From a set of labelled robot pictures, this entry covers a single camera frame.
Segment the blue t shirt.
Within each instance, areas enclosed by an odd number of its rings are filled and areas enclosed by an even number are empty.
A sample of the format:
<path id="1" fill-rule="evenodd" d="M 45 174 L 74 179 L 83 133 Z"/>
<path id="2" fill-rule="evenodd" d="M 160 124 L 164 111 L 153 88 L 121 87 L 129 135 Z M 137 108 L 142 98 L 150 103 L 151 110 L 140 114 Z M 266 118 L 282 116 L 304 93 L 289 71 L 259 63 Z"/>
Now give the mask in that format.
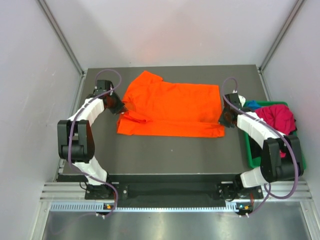
<path id="1" fill-rule="evenodd" d="M 250 101 L 247 101 L 245 104 L 244 104 L 245 107 L 255 111 L 257 109 L 260 109 L 262 106 L 255 100 L 250 100 Z"/>

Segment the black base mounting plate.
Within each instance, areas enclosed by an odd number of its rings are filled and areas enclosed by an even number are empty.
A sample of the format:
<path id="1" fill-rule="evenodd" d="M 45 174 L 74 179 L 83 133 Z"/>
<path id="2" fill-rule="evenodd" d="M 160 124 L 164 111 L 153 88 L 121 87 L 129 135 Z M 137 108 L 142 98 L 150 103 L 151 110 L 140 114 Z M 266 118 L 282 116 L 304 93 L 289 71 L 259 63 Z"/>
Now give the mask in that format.
<path id="1" fill-rule="evenodd" d="M 118 192 L 119 200 L 130 200 L 135 197 L 179 196 L 209 197 L 212 200 L 232 200 L 263 198 L 262 189 L 247 188 L 237 192 L 230 182 L 118 182 L 113 186 Z"/>

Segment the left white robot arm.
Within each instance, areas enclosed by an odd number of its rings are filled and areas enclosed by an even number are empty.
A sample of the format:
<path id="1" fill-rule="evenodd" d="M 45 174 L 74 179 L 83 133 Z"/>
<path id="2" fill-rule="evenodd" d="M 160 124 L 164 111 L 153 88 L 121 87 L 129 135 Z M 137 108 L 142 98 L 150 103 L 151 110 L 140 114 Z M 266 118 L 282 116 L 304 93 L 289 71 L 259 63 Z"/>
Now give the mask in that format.
<path id="1" fill-rule="evenodd" d="M 74 170 L 87 178 L 87 191 L 109 198 L 114 191 L 109 174 L 95 157 L 92 125 L 100 114 L 109 110 L 113 115 L 124 114 L 127 109 L 109 80 L 98 80 L 93 93 L 67 120 L 57 124 L 58 154 Z"/>

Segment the aluminium frame post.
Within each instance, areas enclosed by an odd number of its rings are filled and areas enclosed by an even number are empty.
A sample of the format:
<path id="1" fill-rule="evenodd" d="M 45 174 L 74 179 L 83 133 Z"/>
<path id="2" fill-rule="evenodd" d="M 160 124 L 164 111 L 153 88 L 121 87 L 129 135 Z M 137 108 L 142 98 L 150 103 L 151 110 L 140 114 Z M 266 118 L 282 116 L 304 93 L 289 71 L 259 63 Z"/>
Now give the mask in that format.
<path id="1" fill-rule="evenodd" d="M 61 43 L 64 51 L 68 55 L 71 63 L 75 67 L 76 71 L 79 73 L 80 76 L 83 76 L 85 74 L 84 69 L 82 68 L 81 64 L 79 63 L 74 51 L 71 48 L 71 45 L 69 44 L 65 34 L 63 33 L 58 21 L 56 20 L 53 12 L 51 11 L 48 3 L 46 0 L 36 0 L 36 3 L 40 7 L 41 11 L 45 15 L 48 23 L 52 27 L 56 37 L 58 38 L 59 42 Z"/>
<path id="2" fill-rule="evenodd" d="M 258 67 L 258 72 L 262 75 L 264 70 L 267 68 L 270 60 L 272 59 L 273 55 L 275 54 L 276 50 L 284 40 L 288 30 L 290 29 L 291 25 L 293 24 L 295 18 L 299 14 L 300 10 L 302 9 L 303 5 L 305 4 L 305 0 L 296 0 L 292 9 L 290 10 L 288 16 L 285 18 L 284 23 L 282 24 L 278 34 L 276 35 L 271 47 L 269 48 L 266 56 L 264 57 L 261 65 Z"/>

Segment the orange t shirt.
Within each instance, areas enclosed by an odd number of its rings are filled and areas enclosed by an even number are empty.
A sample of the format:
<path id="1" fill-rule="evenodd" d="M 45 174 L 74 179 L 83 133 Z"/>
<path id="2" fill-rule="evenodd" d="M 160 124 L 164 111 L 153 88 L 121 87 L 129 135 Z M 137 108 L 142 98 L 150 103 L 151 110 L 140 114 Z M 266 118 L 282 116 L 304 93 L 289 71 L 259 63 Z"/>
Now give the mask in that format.
<path id="1" fill-rule="evenodd" d="M 117 133 L 127 136 L 222 138 L 220 89 L 215 84 L 171 83 L 143 71 L 122 101 Z"/>

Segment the magenta t shirt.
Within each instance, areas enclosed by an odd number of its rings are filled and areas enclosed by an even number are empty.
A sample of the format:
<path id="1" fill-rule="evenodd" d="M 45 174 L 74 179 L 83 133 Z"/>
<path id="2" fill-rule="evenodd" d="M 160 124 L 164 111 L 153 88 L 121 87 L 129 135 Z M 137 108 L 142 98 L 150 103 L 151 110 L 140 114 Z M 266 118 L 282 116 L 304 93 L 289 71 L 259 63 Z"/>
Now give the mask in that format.
<path id="1" fill-rule="evenodd" d="M 294 114 L 284 104 L 260 107 L 255 113 L 268 125 L 285 135 L 291 135 L 297 130 Z"/>

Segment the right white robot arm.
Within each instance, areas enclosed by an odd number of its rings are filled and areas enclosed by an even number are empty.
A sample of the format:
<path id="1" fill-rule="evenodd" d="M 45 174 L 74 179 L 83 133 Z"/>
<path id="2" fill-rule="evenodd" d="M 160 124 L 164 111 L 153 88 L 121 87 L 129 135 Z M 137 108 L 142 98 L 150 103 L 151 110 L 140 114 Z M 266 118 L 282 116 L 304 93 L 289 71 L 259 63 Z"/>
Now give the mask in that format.
<path id="1" fill-rule="evenodd" d="M 273 198 L 284 200 L 297 189 L 299 177 L 304 173 L 300 140 L 295 135 L 285 135 L 267 124 L 262 118 L 243 108 L 237 92 L 223 96 L 224 108 L 219 123 L 227 128 L 242 130 L 261 148 L 260 165 L 237 174 L 233 180 L 233 192 L 245 198 L 253 187 L 264 186 Z M 277 196 L 271 193 L 271 183 L 293 180 L 289 193 Z"/>

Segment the left aluminium frame post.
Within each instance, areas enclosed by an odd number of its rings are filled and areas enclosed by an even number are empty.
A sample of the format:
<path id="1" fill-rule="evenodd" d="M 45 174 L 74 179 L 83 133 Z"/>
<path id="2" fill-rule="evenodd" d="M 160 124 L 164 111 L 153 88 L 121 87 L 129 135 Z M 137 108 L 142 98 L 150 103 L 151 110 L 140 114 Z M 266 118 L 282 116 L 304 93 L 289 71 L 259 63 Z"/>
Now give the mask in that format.
<path id="1" fill-rule="evenodd" d="M 48 23 L 52 27 L 56 37 L 58 38 L 59 42 L 61 43 L 64 51 L 68 55 L 71 63 L 75 67 L 76 71 L 79 73 L 80 76 L 83 76 L 85 74 L 84 69 L 82 68 L 81 64 L 79 63 L 74 51 L 71 48 L 71 45 L 69 44 L 65 34 L 63 33 L 58 21 L 56 20 L 53 12 L 51 11 L 48 3 L 46 0 L 36 0 L 36 3 L 40 7 L 41 11 L 45 15 Z"/>

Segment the right aluminium frame post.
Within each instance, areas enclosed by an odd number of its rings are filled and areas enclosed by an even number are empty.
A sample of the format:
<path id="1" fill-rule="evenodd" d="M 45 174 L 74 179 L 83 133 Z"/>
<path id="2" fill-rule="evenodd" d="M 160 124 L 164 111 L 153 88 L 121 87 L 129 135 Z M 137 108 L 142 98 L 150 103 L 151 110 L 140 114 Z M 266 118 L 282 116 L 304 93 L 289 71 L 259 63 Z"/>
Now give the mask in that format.
<path id="1" fill-rule="evenodd" d="M 264 70 L 267 68 L 270 60 L 272 59 L 273 55 L 275 54 L 276 50 L 284 40 L 288 30 L 290 29 L 291 25 L 293 24 L 295 18 L 299 14 L 300 10 L 302 9 L 303 5 L 305 4 L 305 0 L 296 0 L 292 9 L 290 10 L 288 16 L 285 18 L 284 23 L 282 24 L 278 34 L 276 35 L 271 47 L 269 48 L 266 56 L 264 57 L 261 65 L 258 67 L 258 72 L 262 75 Z"/>

